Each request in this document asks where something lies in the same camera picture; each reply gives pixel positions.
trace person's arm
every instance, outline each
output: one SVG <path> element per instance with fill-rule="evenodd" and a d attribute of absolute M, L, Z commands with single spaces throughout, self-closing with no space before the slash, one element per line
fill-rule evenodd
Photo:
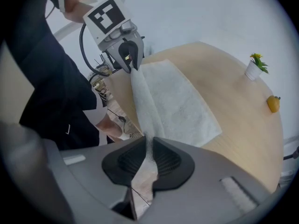
<path fill-rule="evenodd" d="M 58 0 L 51 0 L 56 8 L 59 9 Z M 92 6 L 79 2 L 79 0 L 64 0 L 66 19 L 83 23 L 83 16 L 92 9 Z"/>
<path fill-rule="evenodd" d="M 84 23 L 83 16 L 93 8 L 92 6 L 81 3 L 78 0 L 64 0 L 64 7 L 65 18 L 79 23 Z"/>

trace white pot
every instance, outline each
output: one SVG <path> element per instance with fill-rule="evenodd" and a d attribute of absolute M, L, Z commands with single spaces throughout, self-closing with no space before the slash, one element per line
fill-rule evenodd
<path fill-rule="evenodd" d="M 252 61 L 249 62 L 249 65 L 247 66 L 247 69 L 245 71 L 245 75 L 250 79 L 250 80 L 255 80 L 260 76 L 262 73 L 262 70 L 257 67 Z"/>

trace person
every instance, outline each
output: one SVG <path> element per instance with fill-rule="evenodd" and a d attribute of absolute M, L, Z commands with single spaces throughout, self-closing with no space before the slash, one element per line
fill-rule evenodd
<path fill-rule="evenodd" d="M 59 8 L 58 0 L 51 0 Z M 60 150 L 103 145 L 130 138 L 107 115 L 99 94 L 55 39 L 45 19 L 47 0 L 25 0 L 7 45 L 34 92 L 20 124 L 56 142 Z M 66 19 L 83 23 L 92 8 L 64 0 Z"/>

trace round table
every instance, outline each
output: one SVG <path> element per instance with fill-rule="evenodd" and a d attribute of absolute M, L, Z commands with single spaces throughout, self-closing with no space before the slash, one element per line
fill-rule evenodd
<path fill-rule="evenodd" d="M 250 81 L 246 66 L 228 53 L 202 42 L 190 43 L 145 57 L 152 63 L 168 59 L 201 94 L 222 129 L 202 148 L 215 151 L 274 192 L 282 171 L 283 131 L 279 112 L 271 113 L 272 95 L 259 78 Z M 105 83 L 133 124 L 140 129 L 130 75 L 120 70 Z"/>

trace wall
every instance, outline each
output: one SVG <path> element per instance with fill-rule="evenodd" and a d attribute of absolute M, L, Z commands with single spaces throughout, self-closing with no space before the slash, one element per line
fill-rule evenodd
<path fill-rule="evenodd" d="M 195 41 L 218 47 L 245 64 L 251 53 L 263 54 L 270 74 L 261 77 L 282 98 L 284 138 L 299 134 L 299 39 L 276 0 L 125 0 L 125 5 L 146 37 L 145 55 Z M 65 24 L 56 13 L 51 19 L 53 31 L 57 21 Z M 73 32 L 61 44 L 86 76 L 78 34 Z M 91 36 L 84 39 L 89 60 L 99 59 Z"/>

